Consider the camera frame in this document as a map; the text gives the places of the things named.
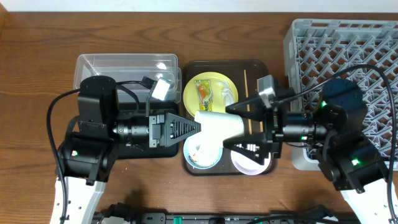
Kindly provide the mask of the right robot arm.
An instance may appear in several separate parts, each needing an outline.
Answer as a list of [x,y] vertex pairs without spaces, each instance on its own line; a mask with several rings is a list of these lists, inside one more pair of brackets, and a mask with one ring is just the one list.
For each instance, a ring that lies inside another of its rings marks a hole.
[[284,143],[312,148],[318,167],[339,191],[361,223],[397,223],[397,195],[387,183],[388,168],[361,130],[368,112],[362,92],[349,80],[323,84],[313,112],[288,112],[295,96],[268,75],[257,81],[258,93],[226,107],[226,112],[261,121],[263,132],[224,140],[223,147],[263,164],[278,159]]

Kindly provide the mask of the white cup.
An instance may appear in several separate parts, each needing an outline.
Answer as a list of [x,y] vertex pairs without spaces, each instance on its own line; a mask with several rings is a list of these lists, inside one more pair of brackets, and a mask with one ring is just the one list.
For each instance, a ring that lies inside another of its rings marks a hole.
[[243,119],[235,114],[197,111],[195,121],[201,124],[198,141],[202,146],[222,148],[224,140],[244,134]]

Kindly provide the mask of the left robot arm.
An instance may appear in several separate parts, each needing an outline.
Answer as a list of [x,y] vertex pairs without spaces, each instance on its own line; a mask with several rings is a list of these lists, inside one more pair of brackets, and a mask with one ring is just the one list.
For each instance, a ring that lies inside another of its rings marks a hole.
[[165,98],[167,80],[143,77],[138,84],[149,89],[143,103],[127,84],[103,75],[84,79],[75,90],[79,114],[59,147],[50,124],[57,100],[51,102],[47,133],[57,165],[51,223],[91,223],[118,159],[172,157],[179,142],[201,131],[200,123],[168,108],[150,110],[151,98]]

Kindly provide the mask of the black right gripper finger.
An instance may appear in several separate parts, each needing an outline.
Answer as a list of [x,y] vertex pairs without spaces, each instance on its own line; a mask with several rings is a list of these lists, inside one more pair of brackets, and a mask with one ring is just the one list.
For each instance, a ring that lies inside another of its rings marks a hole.
[[223,147],[237,152],[259,165],[264,165],[265,160],[270,158],[269,143],[264,133],[225,139]]
[[235,114],[242,118],[255,121],[263,121],[266,117],[267,108],[259,95],[252,95],[245,101],[233,103],[225,108],[228,114]]

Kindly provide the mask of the green orange snack wrapper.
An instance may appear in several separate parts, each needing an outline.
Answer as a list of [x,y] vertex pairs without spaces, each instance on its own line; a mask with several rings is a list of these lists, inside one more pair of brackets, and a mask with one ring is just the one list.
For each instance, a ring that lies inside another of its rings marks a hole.
[[199,109],[202,111],[213,111],[213,92],[210,80],[195,80]]

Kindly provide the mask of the white napkin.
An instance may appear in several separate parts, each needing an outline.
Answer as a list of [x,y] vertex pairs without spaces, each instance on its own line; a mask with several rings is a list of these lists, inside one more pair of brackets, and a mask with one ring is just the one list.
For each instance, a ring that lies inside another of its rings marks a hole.
[[228,81],[224,80],[222,82],[218,82],[217,85],[221,87],[221,98],[224,105],[229,106],[235,103],[233,92],[229,86]]

